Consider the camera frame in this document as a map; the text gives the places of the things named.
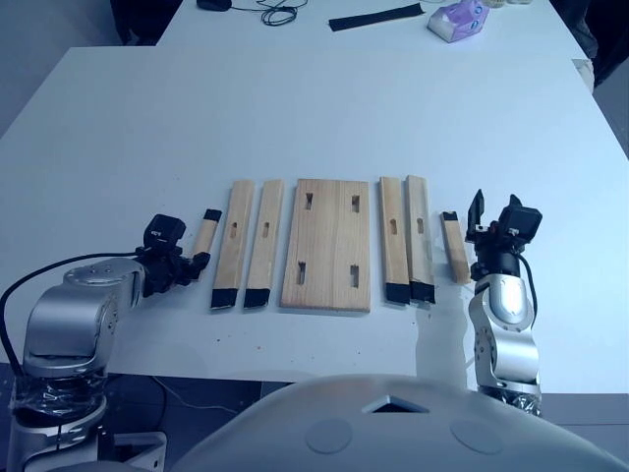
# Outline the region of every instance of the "wooden board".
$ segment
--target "wooden board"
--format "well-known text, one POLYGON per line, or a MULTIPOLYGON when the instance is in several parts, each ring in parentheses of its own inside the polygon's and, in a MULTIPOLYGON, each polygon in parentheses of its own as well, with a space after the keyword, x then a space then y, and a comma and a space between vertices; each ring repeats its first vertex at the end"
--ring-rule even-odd
POLYGON ((470 283, 470 265, 465 254, 461 226, 456 211, 444 211, 441 214, 441 226, 443 227, 443 242, 452 268, 453 280, 461 285, 470 283))
POLYGON ((251 180, 238 180, 232 187, 214 278, 212 308, 231 307, 236 301, 236 292, 240 287, 243 273, 247 229, 255 187, 256 184, 251 180))
POLYGON ((281 305, 368 312, 370 304, 369 184, 300 180, 281 305))
POLYGON ((386 299, 396 303, 409 303, 411 289, 400 179, 381 177, 380 198, 386 299))
POLYGON ((406 179, 406 197, 409 215, 408 265, 411 298, 434 303, 429 191, 426 179, 409 175, 406 179))
POLYGON ((269 180, 262 187, 257 215, 254 251, 249 266, 245 308, 264 306, 273 284, 273 268, 277 250, 277 232, 284 196, 284 182, 269 180))

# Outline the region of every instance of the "mouse cable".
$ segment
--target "mouse cable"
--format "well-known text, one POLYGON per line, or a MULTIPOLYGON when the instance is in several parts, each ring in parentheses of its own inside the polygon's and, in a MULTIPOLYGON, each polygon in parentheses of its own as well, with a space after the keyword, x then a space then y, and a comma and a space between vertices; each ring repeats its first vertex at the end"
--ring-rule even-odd
POLYGON ((300 5, 284 5, 287 0, 280 0, 275 5, 268 5, 267 0, 257 0, 256 3, 263 8, 239 8, 231 7, 232 10, 240 12, 261 13, 261 21, 268 27, 281 27, 292 23, 297 19, 297 12, 300 8, 308 5, 308 0, 304 0, 300 5))

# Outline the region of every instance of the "wooden slat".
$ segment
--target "wooden slat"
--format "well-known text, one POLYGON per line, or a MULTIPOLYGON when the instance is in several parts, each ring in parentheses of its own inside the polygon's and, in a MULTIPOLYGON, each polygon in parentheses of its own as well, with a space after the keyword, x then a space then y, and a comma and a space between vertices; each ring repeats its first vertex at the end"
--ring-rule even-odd
POLYGON ((470 283, 470 265, 465 254, 461 226, 456 211, 444 211, 441 214, 443 242, 445 252, 452 267, 453 280, 461 285, 470 283))
POLYGON ((229 289, 234 291, 233 298, 235 301, 235 291, 240 287, 245 244, 247 242, 247 228, 249 226, 255 186, 255 183, 251 180, 238 180, 234 182, 232 187, 218 268, 214 278, 212 308, 233 306, 233 303, 231 305, 222 303, 216 305, 217 290, 229 289))
POLYGON ((370 310, 369 184, 300 180, 281 304, 370 310))
POLYGON ((197 235, 197 242, 195 243, 195 248, 193 249, 193 256, 199 253, 209 254, 220 216, 221 211, 218 209, 208 209, 205 212, 203 221, 200 224, 199 234, 197 235))
POLYGON ((386 298, 391 302, 409 303, 409 268, 400 179, 381 177, 380 197, 386 298))
POLYGON ((429 224, 429 192, 426 179, 406 179, 409 212, 408 265, 411 298, 434 303, 434 276, 429 224))
MULTIPOLYGON (((273 268, 275 267, 275 254, 277 250, 277 232, 279 230, 280 211, 282 209, 282 198, 284 196, 284 182, 281 180, 269 180, 264 182, 262 187, 262 198, 257 216, 256 237, 254 239, 254 251, 252 261, 249 266, 249 277, 247 279, 247 293, 252 295, 252 290, 265 290, 265 300, 263 303, 248 304, 247 296, 246 308, 252 306, 263 306, 268 301, 268 292, 273 284, 273 268)), ((258 302, 262 302, 259 297, 254 297, 258 302)))

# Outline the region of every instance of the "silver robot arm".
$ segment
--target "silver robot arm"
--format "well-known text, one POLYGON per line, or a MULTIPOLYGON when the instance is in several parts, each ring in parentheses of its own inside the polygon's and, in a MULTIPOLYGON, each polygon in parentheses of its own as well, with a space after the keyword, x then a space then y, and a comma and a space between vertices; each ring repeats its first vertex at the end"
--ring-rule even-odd
POLYGON ((144 268, 117 258, 68 271, 30 313, 25 373, 63 379, 107 365, 118 319, 140 302, 144 268))
POLYGON ((470 319, 476 332, 479 391, 540 416, 540 356, 532 333, 534 318, 521 278, 492 274, 477 282, 470 319))
POLYGON ((513 195, 490 226, 480 225, 484 210, 479 190, 468 212, 466 234, 478 256, 472 265, 472 278, 477 283, 469 306, 475 330, 477 384, 480 392, 540 416, 540 356, 532 332, 537 297, 531 268, 521 253, 535 237, 542 214, 522 206, 513 195), (529 275, 533 306, 520 278, 520 262, 529 275))
MULTIPOLYGON (((176 244, 185 230, 181 220, 159 214, 133 260, 72 269, 38 300, 29 317, 23 364, 14 369, 8 472, 43 472, 101 457, 106 367, 118 320, 142 297, 198 279, 209 262, 206 252, 181 257, 176 244)), ((16 359, 10 342, 3 339, 3 344, 16 359)))

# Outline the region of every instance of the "black tape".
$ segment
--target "black tape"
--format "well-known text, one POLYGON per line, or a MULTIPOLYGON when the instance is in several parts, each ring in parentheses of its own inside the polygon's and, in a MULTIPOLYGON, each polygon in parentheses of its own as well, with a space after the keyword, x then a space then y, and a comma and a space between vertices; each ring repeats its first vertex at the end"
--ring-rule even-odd
POLYGON ((422 6, 419 3, 416 3, 415 5, 409 5, 408 7, 386 10, 385 12, 359 15, 357 17, 335 18, 334 20, 329 20, 328 23, 333 31, 341 31, 348 30, 350 28, 364 27, 374 23, 388 22, 389 20, 418 17, 423 14, 424 10, 422 10, 422 6))

